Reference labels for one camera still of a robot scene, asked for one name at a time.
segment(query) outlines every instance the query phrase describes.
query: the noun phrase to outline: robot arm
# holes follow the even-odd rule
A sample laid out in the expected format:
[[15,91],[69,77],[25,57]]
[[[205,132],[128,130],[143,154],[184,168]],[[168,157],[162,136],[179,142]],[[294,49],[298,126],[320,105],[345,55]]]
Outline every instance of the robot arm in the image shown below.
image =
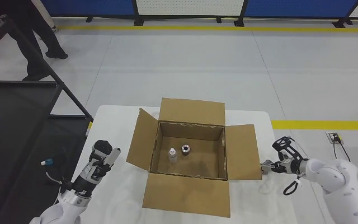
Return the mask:
[[[290,137],[282,137],[272,145],[279,152],[280,161],[273,163],[266,160],[261,164],[262,173],[296,174],[298,179],[305,178],[318,183],[322,187],[324,201],[335,223],[358,223],[358,168],[345,160],[333,160],[324,164],[314,158],[302,158],[290,145],[291,140],[294,141]],[[295,189],[286,193],[294,184]],[[297,185],[297,181],[294,181],[285,189],[284,194],[292,194]]]
[[119,148],[112,149],[107,141],[98,140],[92,147],[88,164],[74,183],[63,183],[66,191],[58,194],[58,204],[33,218],[30,224],[80,224],[79,215],[87,209],[92,191],[111,170],[120,153]]

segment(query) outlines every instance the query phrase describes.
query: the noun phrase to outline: white table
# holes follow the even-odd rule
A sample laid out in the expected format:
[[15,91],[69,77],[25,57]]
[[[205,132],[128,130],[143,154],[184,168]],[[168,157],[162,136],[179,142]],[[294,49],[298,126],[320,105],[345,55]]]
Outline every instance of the white table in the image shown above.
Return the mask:
[[[155,118],[159,108],[142,107]],[[92,145],[99,139],[107,140],[122,150],[112,170],[93,191],[82,223],[264,223],[297,224],[290,197],[282,191],[293,177],[270,174],[260,181],[230,181],[231,218],[202,214],[162,211],[142,208],[148,172],[126,163],[139,107],[103,105],[98,109],[81,157],[74,172],[79,175],[88,162]],[[254,124],[260,161],[277,161],[277,152],[271,147],[275,140],[270,117],[266,112],[226,110],[226,125]]]

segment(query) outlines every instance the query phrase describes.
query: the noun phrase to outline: open cardboard box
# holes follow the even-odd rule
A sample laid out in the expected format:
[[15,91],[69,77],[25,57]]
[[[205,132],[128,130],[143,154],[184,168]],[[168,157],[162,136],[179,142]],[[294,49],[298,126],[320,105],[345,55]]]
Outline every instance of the open cardboard box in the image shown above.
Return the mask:
[[140,109],[126,161],[149,171],[144,208],[230,217],[228,180],[262,179],[254,126],[225,127],[219,102],[163,98],[159,120]]

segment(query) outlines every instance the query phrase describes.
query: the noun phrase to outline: black pants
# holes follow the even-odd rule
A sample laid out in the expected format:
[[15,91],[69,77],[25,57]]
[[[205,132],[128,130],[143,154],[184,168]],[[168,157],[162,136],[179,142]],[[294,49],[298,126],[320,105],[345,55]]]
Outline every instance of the black pants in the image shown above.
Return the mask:
[[[36,40],[34,32],[36,32],[50,52],[62,53],[63,49],[57,41],[55,34],[51,27],[46,23],[40,12],[34,6],[31,1],[25,1],[23,4],[18,4],[16,8],[12,8],[7,12],[10,19],[12,19],[19,30],[26,36],[30,43],[36,48],[36,50],[42,55],[39,43]],[[17,45],[20,48],[23,56],[28,61],[27,73],[29,76],[35,76],[43,74],[46,71],[39,65],[33,58],[29,48],[18,37],[18,35],[11,31],[10,36],[17,41]]]

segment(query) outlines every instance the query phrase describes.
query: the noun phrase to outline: white bottle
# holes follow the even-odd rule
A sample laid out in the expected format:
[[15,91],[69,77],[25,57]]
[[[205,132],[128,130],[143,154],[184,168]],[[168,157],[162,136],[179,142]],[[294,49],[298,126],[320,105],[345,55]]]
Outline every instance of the white bottle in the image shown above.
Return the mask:
[[171,148],[168,153],[169,162],[171,164],[176,164],[178,161],[177,152],[174,148]]

